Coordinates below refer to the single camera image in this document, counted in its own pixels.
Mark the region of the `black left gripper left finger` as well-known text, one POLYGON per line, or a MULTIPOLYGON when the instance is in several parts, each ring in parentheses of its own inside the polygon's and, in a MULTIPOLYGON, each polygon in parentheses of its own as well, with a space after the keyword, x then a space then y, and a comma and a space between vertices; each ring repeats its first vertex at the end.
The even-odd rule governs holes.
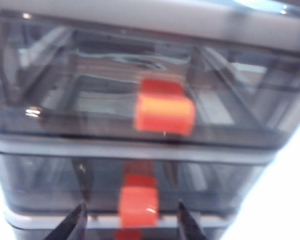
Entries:
POLYGON ((45 240, 84 240, 88 215, 84 202, 72 210, 44 239, 45 240))

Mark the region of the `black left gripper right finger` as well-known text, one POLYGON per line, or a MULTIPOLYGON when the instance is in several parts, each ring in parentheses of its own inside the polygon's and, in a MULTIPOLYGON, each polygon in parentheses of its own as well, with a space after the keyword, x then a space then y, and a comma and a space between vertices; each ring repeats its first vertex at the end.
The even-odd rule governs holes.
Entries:
POLYGON ((177 209, 177 232, 179 240, 208 239, 201 226, 181 200, 178 202, 177 209))

